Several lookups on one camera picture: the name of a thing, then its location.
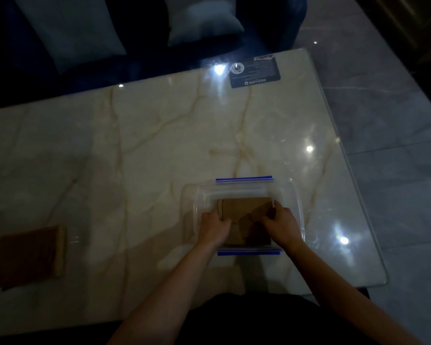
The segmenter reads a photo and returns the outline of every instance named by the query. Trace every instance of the bright light spot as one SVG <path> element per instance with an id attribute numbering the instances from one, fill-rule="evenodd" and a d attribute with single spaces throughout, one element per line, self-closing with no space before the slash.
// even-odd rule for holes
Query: bright light spot
<path id="1" fill-rule="evenodd" d="M 214 67 L 214 71 L 217 75 L 222 75 L 223 72 L 225 71 L 225 65 L 224 64 L 216 65 Z"/>

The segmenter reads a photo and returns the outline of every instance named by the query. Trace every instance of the plastic container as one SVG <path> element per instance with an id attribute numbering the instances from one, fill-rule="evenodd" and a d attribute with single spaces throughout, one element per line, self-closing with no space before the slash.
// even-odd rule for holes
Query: plastic container
<path id="1" fill-rule="evenodd" d="M 198 234 L 201 215 L 217 208 L 217 201 L 226 198 L 271 197 L 284 207 L 291 209 L 300 225 L 305 240 L 303 209 L 299 194 L 292 179 L 273 179 L 272 176 L 253 178 L 222 178 L 198 185 L 193 204 L 193 230 Z M 218 255 L 276 255 L 281 248 L 272 242 L 268 246 L 228 247 L 218 249 Z"/>

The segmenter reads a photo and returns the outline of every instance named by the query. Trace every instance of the marble tabletop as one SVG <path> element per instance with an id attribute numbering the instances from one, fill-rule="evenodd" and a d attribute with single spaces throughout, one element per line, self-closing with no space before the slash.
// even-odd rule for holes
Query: marble tabletop
<path id="1" fill-rule="evenodd" d="M 201 69 L 0 109 L 0 235 L 67 228 L 61 278 L 0 290 L 0 335 L 124 318 L 190 249 L 193 189 L 292 178 L 307 244 L 354 286 L 386 271 L 305 50 L 281 80 L 232 89 Z M 310 293 L 288 257 L 214 256 L 222 293 Z"/>

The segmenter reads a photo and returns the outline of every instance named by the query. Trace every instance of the gray tile floor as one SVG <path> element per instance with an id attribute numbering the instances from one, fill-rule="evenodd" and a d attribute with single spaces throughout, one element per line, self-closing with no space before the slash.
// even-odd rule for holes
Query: gray tile floor
<path id="1" fill-rule="evenodd" d="M 389 273 L 372 300 L 431 344 L 431 103 L 355 0 L 308 0 L 311 53 Z"/>

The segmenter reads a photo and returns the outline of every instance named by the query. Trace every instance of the label sticker on table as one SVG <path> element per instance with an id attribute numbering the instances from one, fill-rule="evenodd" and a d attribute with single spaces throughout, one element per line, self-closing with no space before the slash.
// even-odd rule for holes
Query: label sticker on table
<path id="1" fill-rule="evenodd" d="M 229 75 L 232 88 L 258 85 L 281 79 L 278 65 L 273 55 L 231 63 Z"/>

